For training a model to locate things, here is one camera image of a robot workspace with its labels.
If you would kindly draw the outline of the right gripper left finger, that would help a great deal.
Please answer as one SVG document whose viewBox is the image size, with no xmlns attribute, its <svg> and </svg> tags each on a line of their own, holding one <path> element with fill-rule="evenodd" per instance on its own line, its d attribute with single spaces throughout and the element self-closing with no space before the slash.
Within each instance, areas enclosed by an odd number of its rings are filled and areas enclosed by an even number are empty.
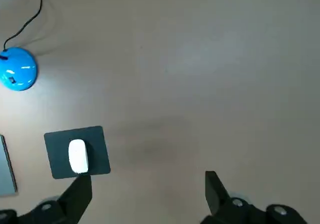
<svg viewBox="0 0 320 224">
<path fill-rule="evenodd" d="M 18 216 L 15 210 L 1 210 L 2 224 L 77 224 L 93 197 L 90 175 L 79 175 L 57 200 L 49 200 Z"/>
</svg>

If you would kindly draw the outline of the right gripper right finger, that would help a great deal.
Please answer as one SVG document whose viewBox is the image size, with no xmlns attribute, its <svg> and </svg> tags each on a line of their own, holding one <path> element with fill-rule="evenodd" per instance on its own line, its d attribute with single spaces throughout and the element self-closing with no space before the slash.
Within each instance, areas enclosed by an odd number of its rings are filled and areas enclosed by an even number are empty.
<svg viewBox="0 0 320 224">
<path fill-rule="evenodd" d="M 305 224 L 293 208 L 272 204 L 262 211 L 244 199 L 231 197 L 214 171 L 205 172 L 205 199 L 210 215 L 202 224 Z"/>
</svg>

